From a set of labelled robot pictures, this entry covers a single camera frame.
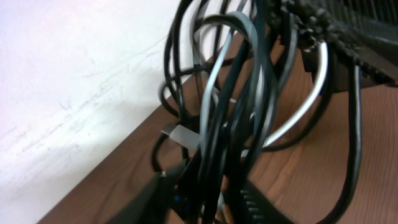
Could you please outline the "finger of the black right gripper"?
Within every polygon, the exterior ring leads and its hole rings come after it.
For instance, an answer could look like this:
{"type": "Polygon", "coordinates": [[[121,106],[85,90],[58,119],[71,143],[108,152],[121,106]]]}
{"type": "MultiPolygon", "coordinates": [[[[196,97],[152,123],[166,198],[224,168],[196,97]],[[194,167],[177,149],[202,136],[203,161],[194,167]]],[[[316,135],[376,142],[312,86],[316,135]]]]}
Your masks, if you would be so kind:
{"type": "Polygon", "coordinates": [[[397,1],[291,0],[280,8],[297,21],[307,68],[314,66],[315,43],[328,44],[333,91],[347,91],[350,63],[359,65],[363,88],[397,86],[397,1]]]}

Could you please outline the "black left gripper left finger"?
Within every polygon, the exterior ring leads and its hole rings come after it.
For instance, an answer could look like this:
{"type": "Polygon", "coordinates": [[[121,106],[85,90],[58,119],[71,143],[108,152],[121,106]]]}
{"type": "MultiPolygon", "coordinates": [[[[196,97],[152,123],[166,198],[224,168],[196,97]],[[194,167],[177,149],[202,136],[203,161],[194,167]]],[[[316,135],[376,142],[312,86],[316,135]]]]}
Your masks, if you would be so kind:
{"type": "Polygon", "coordinates": [[[163,223],[174,202],[175,185],[185,163],[167,171],[156,172],[149,183],[126,207],[107,221],[107,224],[163,223]]]}

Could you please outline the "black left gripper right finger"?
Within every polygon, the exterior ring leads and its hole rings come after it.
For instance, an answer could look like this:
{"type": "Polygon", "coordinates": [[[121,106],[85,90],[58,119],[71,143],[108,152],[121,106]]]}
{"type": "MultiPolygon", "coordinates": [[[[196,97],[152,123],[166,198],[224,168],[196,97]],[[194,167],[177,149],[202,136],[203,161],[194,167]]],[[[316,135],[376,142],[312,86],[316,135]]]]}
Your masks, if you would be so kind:
{"type": "Polygon", "coordinates": [[[250,180],[238,191],[236,199],[236,223],[294,224],[250,180]]]}

